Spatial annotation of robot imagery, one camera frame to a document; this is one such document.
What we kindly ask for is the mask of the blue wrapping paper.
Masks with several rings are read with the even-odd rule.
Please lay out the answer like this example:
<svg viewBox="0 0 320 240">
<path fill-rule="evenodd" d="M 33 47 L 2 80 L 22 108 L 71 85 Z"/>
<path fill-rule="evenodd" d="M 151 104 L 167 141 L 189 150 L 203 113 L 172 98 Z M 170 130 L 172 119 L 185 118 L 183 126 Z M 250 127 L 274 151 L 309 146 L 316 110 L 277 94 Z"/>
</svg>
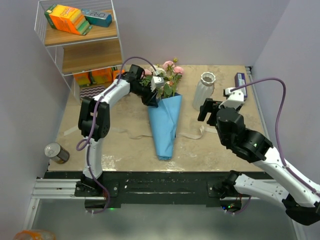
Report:
<svg viewBox="0 0 320 240">
<path fill-rule="evenodd" d="M 158 107 L 149 106 L 148 117 L 156 156 L 161 161 L 172 159 L 178 127 L 182 95 L 163 98 Z"/>
</svg>

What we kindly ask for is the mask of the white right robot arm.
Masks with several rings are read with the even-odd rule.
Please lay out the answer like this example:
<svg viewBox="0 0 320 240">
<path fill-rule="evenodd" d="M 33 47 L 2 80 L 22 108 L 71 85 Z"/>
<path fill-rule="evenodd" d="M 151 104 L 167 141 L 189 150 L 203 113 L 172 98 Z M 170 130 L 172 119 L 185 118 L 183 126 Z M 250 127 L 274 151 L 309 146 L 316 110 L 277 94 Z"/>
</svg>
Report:
<svg viewBox="0 0 320 240">
<path fill-rule="evenodd" d="M 320 220 L 320 186 L 308 179 L 286 160 L 263 134 L 246 128 L 238 108 L 219 107 L 220 101 L 207 98 L 200 107 L 198 121 L 214 126 L 220 143 L 237 157 L 264 170 L 276 184 L 230 171 L 226 179 L 213 186 L 220 198 L 236 194 L 268 201 L 285 210 L 299 224 L 310 226 Z"/>
</svg>

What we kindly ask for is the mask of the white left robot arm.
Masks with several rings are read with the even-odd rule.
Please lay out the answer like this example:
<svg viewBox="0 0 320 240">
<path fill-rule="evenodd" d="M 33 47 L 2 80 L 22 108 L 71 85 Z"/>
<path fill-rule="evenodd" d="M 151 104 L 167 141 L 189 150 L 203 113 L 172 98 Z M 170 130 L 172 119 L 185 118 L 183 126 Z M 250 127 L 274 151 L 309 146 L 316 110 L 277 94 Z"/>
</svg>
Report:
<svg viewBox="0 0 320 240">
<path fill-rule="evenodd" d="M 133 64 L 129 71 L 119 74 L 102 93 L 82 99 L 78 128 L 83 139 L 76 145 L 76 150 L 85 150 L 81 183 L 86 185 L 86 191 L 92 196 L 99 196 L 104 190 L 99 178 L 103 173 L 103 141 L 111 127 L 111 108 L 129 93 L 140 97 L 145 106 L 158 107 L 158 88 L 164 84 L 164 79 L 159 75 L 143 78 L 144 73 L 142 67 Z"/>
</svg>

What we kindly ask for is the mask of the white ribbed ceramic vase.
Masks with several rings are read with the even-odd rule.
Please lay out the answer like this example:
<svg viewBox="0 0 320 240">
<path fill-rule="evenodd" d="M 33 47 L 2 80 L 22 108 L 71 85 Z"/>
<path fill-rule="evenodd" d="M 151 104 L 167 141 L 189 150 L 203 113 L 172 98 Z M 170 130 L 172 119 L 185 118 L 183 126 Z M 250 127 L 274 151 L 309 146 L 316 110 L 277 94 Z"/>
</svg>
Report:
<svg viewBox="0 0 320 240">
<path fill-rule="evenodd" d="M 215 81 L 216 76 L 212 72 L 203 72 L 201 74 L 192 102 L 192 107 L 195 110 L 199 111 L 205 100 L 212 96 L 215 89 Z"/>
</svg>

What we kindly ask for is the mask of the pink artificial flower bouquet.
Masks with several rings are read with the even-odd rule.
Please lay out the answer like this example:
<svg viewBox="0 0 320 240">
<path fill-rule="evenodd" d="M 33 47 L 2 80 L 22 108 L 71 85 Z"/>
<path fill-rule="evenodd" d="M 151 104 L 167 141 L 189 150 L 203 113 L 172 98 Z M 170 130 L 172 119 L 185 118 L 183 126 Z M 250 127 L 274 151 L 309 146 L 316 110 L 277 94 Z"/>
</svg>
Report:
<svg viewBox="0 0 320 240">
<path fill-rule="evenodd" d="M 147 87 L 151 84 L 152 76 L 160 76 L 164 80 L 164 85 L 157 87 L 157 97 L 165 99 L 173 97 L 178 90 L 178 83 L 184 74 L 184 69 L 177 65 L 178 58 L 167 60 L 163 64 L 150 66 L 149 69 L 144 69 L 141 75 L 140 84 Z"/>
</svg>

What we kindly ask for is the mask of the purple rectangular box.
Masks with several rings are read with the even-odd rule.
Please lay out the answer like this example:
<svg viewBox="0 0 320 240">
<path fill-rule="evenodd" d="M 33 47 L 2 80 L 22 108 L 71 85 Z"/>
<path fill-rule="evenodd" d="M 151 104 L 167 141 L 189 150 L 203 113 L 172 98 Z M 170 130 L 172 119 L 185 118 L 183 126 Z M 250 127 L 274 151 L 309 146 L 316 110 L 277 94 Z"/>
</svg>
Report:
<svg viewBox="0 0 320 240">
<path fill-rule="evenodd" d="M 245 77 L 245 74 L 244 73 L 241 73 L 241 72 L 237 72 L 234 76 L 234 84 L 235 84 L 235 87 L 240 87 L 240 86 L 244 86 L 246 85 L 246 77 Z M 242 87 L 240 89 L 244 95 L 244 100 L 246 101 L 247 98 L 248 98 L 248 92 L 247 92 L 247 88 L 246 87 Z"/>
</svg>

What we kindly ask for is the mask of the orange box bottom right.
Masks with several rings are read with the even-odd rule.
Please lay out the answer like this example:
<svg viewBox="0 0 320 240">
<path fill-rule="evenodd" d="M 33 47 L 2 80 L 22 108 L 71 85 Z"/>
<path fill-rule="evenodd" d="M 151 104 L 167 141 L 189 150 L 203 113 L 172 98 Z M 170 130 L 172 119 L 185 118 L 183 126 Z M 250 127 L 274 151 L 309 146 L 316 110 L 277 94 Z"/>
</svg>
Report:
<svg viewBox="0 0 320 240">
<path fill-rule="evenodd" d="M 114 70 L 114 71 L 112 72 L 113 81 L 115 81 L 116 79 L 118 79 L 119 75 L 120 75 L 120 74 L 123 74 L 124 72 L 125 72 L 124 70 L 122 70 L 122 71 L 120 71 L 120 70 Z"/>
</svg>

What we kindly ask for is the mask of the orange box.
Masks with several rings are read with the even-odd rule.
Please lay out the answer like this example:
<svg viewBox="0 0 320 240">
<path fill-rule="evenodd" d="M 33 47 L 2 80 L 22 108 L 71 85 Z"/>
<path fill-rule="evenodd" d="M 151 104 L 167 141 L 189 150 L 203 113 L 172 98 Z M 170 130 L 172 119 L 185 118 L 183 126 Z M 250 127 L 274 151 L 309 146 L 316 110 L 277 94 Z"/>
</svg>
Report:
<svg viewBox="0 0 320 240">
<path fill-rule="evenodd" d="M 113 81 L 115 81 L 116 79 L 118 79 L 119 75 L 120 75 L 120 74 L 123 74 L 124 72 L 125 72 L 124 70 L 122 70 L 122 71 L 120 71 L 120 70 L 114 70 L 114 71 L 112 72 Z"/>
<path fill-rule="evenodd" d="M 113 71 L 110 67 L 93 70 L 90 72 L 90 76 L 94 84 L 104 84 L 113 81 Z"/>
<path fill-rule="evenodd" d="M 88 72 L 73 73 L 72 75 L 80 87 L 88 87 L 91 85 L 90 75 Z"/>
</svg>

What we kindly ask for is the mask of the orange box bottom middle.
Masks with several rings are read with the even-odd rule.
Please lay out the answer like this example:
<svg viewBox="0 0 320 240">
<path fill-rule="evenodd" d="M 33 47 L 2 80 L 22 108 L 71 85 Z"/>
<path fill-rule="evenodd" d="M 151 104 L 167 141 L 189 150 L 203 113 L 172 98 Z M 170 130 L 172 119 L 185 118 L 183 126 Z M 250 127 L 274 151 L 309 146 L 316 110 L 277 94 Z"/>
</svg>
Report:
<svg viewBox="0 0 320 240">
<path fill-rule="evenodd" d="M 113 71 L 110 67 L 93 70 L 90 72 L 90 76 L 94 84 L 104 84 L 113 81 Z"/>
</svg>

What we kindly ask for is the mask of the purple wavy striped cloth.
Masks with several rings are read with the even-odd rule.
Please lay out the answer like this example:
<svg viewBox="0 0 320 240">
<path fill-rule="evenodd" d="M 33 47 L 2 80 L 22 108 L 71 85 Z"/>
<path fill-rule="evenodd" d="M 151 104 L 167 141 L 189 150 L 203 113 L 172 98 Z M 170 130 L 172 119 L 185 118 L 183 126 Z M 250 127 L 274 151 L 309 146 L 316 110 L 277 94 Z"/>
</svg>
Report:
<svg viewBox="0 0 320 240">
<path fill-rule="evenodd" d="M 81 88 L 79 92 L 79 99 L 82 101 L 83 98 L 93 98 L 94 96 L 101 94 L 105 89 L 106 87 L 104 85 Z"/>
</svg>

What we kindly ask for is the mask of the orange box bottom left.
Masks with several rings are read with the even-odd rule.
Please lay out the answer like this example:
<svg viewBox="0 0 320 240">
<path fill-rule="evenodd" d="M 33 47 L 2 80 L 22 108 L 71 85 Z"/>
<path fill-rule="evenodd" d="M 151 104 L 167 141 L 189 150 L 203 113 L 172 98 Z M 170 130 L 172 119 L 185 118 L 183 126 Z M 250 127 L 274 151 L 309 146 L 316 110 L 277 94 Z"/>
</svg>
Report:
<svg viewBox="0 0 320 240">
<path fill-rule="evenodd" d="M 80 87 L 88 87 L 91 85 L 90 75 L 88 72 L 73 73 L 72 75 Z"/>
</svg>

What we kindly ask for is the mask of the teal toothpaste box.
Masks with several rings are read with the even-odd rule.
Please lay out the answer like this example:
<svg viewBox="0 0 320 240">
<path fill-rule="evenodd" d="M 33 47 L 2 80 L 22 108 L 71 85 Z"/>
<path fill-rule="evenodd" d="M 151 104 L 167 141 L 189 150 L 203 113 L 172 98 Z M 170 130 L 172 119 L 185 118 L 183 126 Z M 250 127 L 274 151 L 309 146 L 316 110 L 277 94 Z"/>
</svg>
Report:
<svg viewBox="0 0 320 240">
<path fill-rule="evenodd" d="M 108 12 L 82 8 L 81 13 L 90 25 L 108 28 L 112 23 L 112 15 Z"/>
</svg>

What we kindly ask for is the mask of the metal tin can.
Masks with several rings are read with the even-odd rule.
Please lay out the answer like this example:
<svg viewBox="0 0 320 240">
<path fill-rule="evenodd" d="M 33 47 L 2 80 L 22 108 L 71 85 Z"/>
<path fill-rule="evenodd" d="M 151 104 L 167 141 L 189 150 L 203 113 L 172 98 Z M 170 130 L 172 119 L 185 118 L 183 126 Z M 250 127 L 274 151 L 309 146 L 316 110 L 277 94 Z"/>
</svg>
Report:
<svg viewBox="0 0 320 240">
<path fill-rule="evenodd" d="M 70 158 L 69 152 L 57 142 L 49 143 L 44 148 L 44 154 L 57 164 L 64 164 Z"/>
</svg>

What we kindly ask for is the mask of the orange sponge pack top shelf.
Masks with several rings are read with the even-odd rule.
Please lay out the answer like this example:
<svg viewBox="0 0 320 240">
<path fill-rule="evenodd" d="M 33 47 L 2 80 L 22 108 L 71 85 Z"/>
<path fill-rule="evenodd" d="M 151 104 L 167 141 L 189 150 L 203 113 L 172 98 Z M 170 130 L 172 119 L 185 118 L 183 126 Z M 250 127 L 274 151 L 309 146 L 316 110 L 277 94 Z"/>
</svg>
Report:
<svg viewBox="0 0 320 240">
<path fill-rule="evenodd" d="M 54 30 L 85 36 L 92 29 L 82 11 L 71 6 L 53 4 L 44 16 Z"/>
</svg>

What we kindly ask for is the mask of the aluminium frame rail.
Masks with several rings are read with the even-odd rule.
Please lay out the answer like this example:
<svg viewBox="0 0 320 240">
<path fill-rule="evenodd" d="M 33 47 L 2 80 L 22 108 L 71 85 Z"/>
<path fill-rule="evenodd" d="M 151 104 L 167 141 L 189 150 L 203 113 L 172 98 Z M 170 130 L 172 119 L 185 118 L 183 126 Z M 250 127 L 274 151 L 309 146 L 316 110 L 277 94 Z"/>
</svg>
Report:
<svg viewBox="0 0 320 240">
<path fill-rule="evenodd" d="M 44 227 L 54 230 L 64 222 L 85 199 L 75 196 L 75 179 L 44 179 L 35 181 L 27 208 L 23 229 Z"/>
</svg>

